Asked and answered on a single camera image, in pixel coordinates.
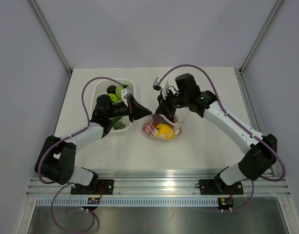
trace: cable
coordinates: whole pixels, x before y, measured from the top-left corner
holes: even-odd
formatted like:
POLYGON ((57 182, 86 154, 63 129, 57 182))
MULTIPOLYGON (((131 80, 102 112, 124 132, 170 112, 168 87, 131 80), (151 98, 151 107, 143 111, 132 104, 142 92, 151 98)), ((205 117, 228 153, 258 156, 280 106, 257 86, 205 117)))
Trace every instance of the cable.
POLYGON ((100 205, 101 195, 104 192, 104 189, 101 185, 99 186, 99 191, 100 191, 100 197, 99 197, 98 201, 90 201, 90 204, 100 205))
POLYGON ((229 196, 229 198, 232 198, 233 195, 234 195, 234 189, 232 189, 232 191, 231 191, 231 195, 229 196))
MULTIPOLYGON (((182 65, 178 65, 178 66, 175 66, 174 68, 170 69, 166 74, 164 74, 164 76, 160 79, 160 81, 158 82, 157 86, 160 85, 160 83, 166 78, 166 76, 168 74, 170 74, 172 71, 174 71, 175 69, 177 68, 180 68, 180 67, 193 67, 193 68, 196 68, 197 70, 201 71, 208 79, 208 81, 210 82, 211 84, 211 87, 215 93, 215 95, 217 96, 217 100, 218 100, 218 103, 219 103, 219 106, 220 108, 223 110, 223 112, 235 123, 237 124, 241 129, 243 129, 246 133, 248 133, 249 135, 253 135, 253 133, 251 131, 249 131, 245 126, 243 126, 240 122, 238 122, 233 116, 231 116, 229 113, 227 113, 227 111, 225 110, 225 108, 223 107, 223 104, 221 102, 221 99, 219 98, 219 94, 211 80, 211 78, 209 77, 209 75, 203 70, 201 69, 200 67, 198 66, 195 66, 195 65, 191 65, 191 64, 182 64, 182 65)), ((261 176, 261 178, 265 179, 265 180, 268 180, 268 181, 273 181, 273 182, 277 182, 277 181, 281 181, 285 178, 286 176, 286 167, 284 165, 284 162, 282 161, 282 159, 280 158, 280 156, 268 145, 266 144, 262 139, 260 139, 259 137, 257 136, 253 136, 254 139, 256 139, 258 142, 260 142, 261 144, 263 144, 273 155, 275 155, 275 157, 277 158, 277 160, 279 161, 281 167, 282 167, 282 175, 280 176, 280 178, 277 178, 277 179, 270 179, 270 178, 267 178, 265 176, 261 176)))
POLYGON ((233 211, 240 211, 240 210, 246 208, 251 203, 252 198, 253 198, 253 194, 255 192, 255 185, 253 183, 253 180, 251 180, 251 184, 252 184, 252 192, 251 192, 251 195, 250 195, 248 201, 244 205, 242 205, 242 206, 240 206, 238 208, 233 209, 233 211))
MULTIPOLYGON (((90 211, 90 210, 86 210, 87 212, 89 212, 91 215, 92 215, 92 218, 93 218, 93 220, 92 220, 92 224, 87 228, 87 229, 85 229, 84 231, 78 231, 78 232, 76 232, 76 231, 71 231, 71 230, 68 230, 68 229, 65 229, 65 228, 63 228, 58 222, 57 222, 57 220, 56 220, 56 218, 55 218, 55 216, 54 216, 54 202, 55 202, 55 199, 56 199, 56 197, 58 196, 58 194, 64 189, 64 188, 66 188, 66 187, 68 187, 69 185, 71 185, 72 183, 67 183, 66 185, 64 185, 62 188, 60 188, 59 190, 58 190, 58 192, 55 194, 55 196, 54 196, 54 198, 53 198, 53 200, 52 200, 52 203, 51 203, 51 214, 52 214, 52 218, 53 218, 53 221, 54 221, 54 223, 55 223, 55 225, 59 228, 59 229, 61 229, 62 231, 64 231, 64 232, 68 232, 68 233, 86 233, 86 232, 88 232, 89 230, 91 230, 91 228, 93 227, 93 225, 94 225, 94 222, 95 222, 95 217, 97 217, 95 214, 94 214, 94 212, 92 212, 92 211, 90 211)), ((77 212, 77 211, 82 211, 82 209, 76 209, 76 210, 74 210, 73 212, 77 212)))
POLYGON ((172 87, 172 88, 174 89, 175 92, 179 93, 179 90, 177 90, 173 85, 170 85, 170 86, 167 88, 167 91, 169 90, 170 87, 172 87))

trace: white table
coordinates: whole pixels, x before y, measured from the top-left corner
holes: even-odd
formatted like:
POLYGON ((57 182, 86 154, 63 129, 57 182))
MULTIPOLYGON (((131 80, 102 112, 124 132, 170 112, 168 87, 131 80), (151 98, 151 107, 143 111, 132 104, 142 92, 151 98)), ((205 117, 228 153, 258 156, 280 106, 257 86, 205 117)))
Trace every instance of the white table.
MULTIPOLYGON (((90 79, 99 76, 128 78, 136 84, 136 100, 149 109, 158 106, 158 92, 152 89, 156 77, 162 77, 169 67, 74 69, 63 103, 55 135, 65 136, 86 125, 81 105, 81 92, 90 79)), ((250 125, 233 67, 204 67, 213 80, 224 105, 243 122, 250 125)), ((183 73, 194 75, 202 91, 212 90, 206 77, 194 68, 179 68, 167 78, 170 85, 183 73)), ((85 93, 85 103, 91 108, 95 84, 85 93)), ((173 141, 149 139, 141 128, 145 119, 134 122, 123 135, 107 136, 82 149, 76 165, 87 169, 107 170, 211 170, 222 169, 239 162, 243 154, 237 145, 212 123, 190 113, 182 134, 173 141)))

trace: green apple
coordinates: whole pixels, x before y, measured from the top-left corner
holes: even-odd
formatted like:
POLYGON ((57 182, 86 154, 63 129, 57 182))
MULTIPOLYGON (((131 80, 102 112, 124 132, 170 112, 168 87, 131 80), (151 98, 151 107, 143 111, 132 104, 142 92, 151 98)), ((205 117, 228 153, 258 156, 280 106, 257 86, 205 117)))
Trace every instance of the green apple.
POLYGON ((119 101, 118 97, 115 94, 108 94, 111 100, 114 102, 114 105, 116 105, 119 101))
POLYGON ((117 96, 119 99, 121 99, 121 90, 123 90, 123 89, 124 89, 124 87, 121 86, 121 85, 119 85, 119 86, 116 87, 116 96, 117 96))

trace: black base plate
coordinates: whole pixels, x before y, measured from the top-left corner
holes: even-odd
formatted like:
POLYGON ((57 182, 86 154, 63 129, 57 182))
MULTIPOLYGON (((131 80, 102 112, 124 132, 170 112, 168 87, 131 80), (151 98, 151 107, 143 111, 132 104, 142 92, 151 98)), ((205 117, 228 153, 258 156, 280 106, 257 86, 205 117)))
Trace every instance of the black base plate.
POLYGON ((226 186, 226 188, 222 192, 218 190, 218 188, 214 184, 214 181, 214 179, 199 180, 199 184, 196 184, 196 187, 200 188, 201 195, 230 195, 232 193, 232 189, 234 190, 234 195, 243 195, 242 184, 240 181, 232 184, 231 186, 226 186))
POLYGON ((91 191, 87 186, 76 184, 75 188, 71 188, 71 194, 73 195, 99 195, 99 186, 103 188, 103 195, 112 195, 114 191, 114 180, 113 179, 99 179, 97 183, 97 189, 91 191))

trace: clear plastic bag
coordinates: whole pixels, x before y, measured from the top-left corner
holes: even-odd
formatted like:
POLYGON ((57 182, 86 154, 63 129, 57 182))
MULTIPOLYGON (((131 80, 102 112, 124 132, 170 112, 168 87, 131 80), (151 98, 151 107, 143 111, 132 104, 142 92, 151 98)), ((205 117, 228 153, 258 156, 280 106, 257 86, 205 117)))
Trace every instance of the clear plastic bag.
POLYGON ((188 108, 182 108, 173 116, 152 114, 145 121, 142 132, 151 138, 173 140, 182 133, 182 125, 189 113, 188 108))

